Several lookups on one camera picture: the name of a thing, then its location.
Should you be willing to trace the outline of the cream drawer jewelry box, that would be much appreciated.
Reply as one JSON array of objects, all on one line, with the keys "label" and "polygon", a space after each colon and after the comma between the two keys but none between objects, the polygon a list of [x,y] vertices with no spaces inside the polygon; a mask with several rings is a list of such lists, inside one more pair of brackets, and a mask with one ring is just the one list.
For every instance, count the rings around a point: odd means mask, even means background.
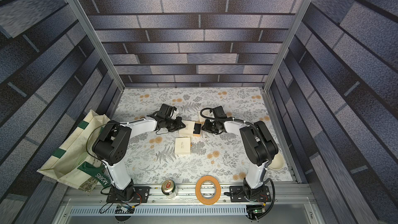
[{"label": "cream drawer jewelry box", "polygon": [[189,155],[191,153],[191,138],[181,137],[175,139],[175,154]]}]

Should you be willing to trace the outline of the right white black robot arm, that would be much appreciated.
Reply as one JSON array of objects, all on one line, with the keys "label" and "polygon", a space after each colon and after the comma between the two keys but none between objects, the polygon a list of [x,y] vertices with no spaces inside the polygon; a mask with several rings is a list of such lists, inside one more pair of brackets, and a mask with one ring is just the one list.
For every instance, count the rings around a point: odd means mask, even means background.
[{"label": "right white black robot arm", "polygon": [[215,135],[224,132],[232,133],[241,138],[246,155],[251,162],[244,178],[243,191],[248,199],[258,197],[263,191],[263,179],[267,167],[279,152],[266,125],[261,121],[250,123],[233,117],[205,117],[202,130]]}]

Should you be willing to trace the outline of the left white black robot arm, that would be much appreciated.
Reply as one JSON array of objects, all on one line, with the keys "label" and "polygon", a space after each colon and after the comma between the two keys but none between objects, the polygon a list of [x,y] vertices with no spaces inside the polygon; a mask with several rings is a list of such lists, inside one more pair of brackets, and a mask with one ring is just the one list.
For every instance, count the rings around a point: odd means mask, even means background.
[{"label": "left white black robot arm", "polygon": [[128,175],[124,157],[131,138],[147,132],[166,128],[168,132],[184,129],[181,117],[160,118],[149,115],[146,118],[129,123],[110,120],[92,145],[92,151],[105,165],[111,177],[111,185],[120,193],[133,191],[133,180]]}]

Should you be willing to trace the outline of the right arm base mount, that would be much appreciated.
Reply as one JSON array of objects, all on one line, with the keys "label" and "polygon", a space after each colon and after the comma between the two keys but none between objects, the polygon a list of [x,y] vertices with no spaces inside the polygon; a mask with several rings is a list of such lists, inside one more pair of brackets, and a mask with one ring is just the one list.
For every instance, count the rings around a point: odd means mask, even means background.
[{"label": "right arm base mount", "polygon": [[228,196],[231,202],[260,202],[267,203],[272,201],[272,196],[268,186],[261,186],[251,189],[249,186],[230,186],[229,191],[224,195]]}]

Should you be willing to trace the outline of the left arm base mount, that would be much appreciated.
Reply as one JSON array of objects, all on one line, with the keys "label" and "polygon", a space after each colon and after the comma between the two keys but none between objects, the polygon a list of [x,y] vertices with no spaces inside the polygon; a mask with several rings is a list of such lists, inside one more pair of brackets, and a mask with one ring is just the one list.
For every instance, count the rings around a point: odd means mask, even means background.
[{"label": "left arm base mount", "polygon": [[125,190],[119,190],[111,185],[106,202],[147,203],[150,189],[148,186],[128,186]]}]

